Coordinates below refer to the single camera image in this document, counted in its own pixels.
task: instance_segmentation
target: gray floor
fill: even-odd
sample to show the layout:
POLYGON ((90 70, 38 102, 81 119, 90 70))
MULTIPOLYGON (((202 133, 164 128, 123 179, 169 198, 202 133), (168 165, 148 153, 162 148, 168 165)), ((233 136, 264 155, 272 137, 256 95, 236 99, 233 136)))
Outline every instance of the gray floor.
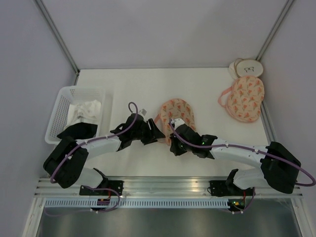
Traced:
MULTIPOLYGON (((51 214, 74 209, 50 208, 51 214)), ((44 215, 39 237, 300 237, 290 201, 255 200, 243 215, 217 209, 117 209, 44 215)))

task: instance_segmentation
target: pink bag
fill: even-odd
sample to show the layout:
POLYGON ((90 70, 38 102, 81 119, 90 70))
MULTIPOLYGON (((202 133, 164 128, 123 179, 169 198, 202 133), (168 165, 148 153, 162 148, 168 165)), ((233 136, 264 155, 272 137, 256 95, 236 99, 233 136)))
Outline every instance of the pink bag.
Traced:
POLYGON ((224 90, 218 103, 228 114, 242 122, 254 122, 260 117, 260 105, 265 90, 262 81, 254 76, 244 76, 235 80, 232 87, 224 90), (231 92, 227 102, 222 104, 222 96, 231 92))

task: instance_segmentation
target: white laundry basket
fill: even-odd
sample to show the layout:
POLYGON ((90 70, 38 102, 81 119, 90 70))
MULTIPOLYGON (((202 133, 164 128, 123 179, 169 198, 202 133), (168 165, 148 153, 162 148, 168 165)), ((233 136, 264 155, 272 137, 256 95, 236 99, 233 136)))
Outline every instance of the white laundry basket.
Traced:
POLYGON ((66 86, 60 89, 51 113, 47 131, 45 134, 45 142, 57 145, 60 139, 57 137, 59 133, 64 130, 67 123, 68 109, 70 104, 77 104, 87 101, 98 100, 101 102, 100 119, 98 121, 98 128, 96 137, 99 135, 105 92, 101 87, 86 87, 86 86, 66 86))

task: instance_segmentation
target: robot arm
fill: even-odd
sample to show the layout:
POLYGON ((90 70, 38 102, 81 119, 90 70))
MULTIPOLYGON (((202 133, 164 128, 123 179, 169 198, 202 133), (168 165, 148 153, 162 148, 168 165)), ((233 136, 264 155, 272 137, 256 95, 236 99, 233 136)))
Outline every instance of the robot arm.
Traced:
POLYGON ((212 135, 200 136, 185 125, 182 119, 175 119, 172 126, 178 136, 171 135, 170 151, 176 156, 191 151, 200 158, 232 160, 254 167, 249 170, 232 170, 227 180, 221 183, 211 181, 210 185, 213 185, 211 191, 215 196, 220 196, 221 193, 238 195, 251 187, 268 186, 286 194, 293 192, 299 170, 264 155, 264 153, 277 155, 300 167, 301 163, 298 159, 280 143, 271 142, 269 146, 249 146, 228 142, 212 135), (204 146, 212 146, 212 148, 205 149, 204 146))
POLYGON ((97 169, 84 168, 85 162, 104 153, 123 150, 135 140, 147 145, 164 138, 165 135, 159 131, 153 119, 145 121, 145 115, 145 110, 140 110, 137 115, 131 114, 125 123, 110 131, 105 137, 86 140, 74 140, 71 137, 62 139, 45 161, 44 169, 64 189, 73 184, 107 188, 106 176, 97 169), (122 133, 133 122, 131 128, 122 133), (65 156, 71 151, 72 156, 64 161, 65 156))

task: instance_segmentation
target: white wall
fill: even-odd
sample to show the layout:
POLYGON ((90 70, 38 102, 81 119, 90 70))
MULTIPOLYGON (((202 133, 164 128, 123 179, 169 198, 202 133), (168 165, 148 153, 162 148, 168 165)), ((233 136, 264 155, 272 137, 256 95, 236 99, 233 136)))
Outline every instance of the white wall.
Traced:
POLYGON ((227 67, 256 57, 285 0, 43 0, 80 69, 227 67))
POLYGON ((32 0, 0 7, 0 235, 21 236, 59 89, 75 74, 32 0))
MULTIPOLYGON (((316 176, 316 1, 297 0, 263 57, 277 138, 316 176)), ((300 174, 300 181, 310 182, 300 174)), ((316 223, 316 188, 302 188, 316 223)))

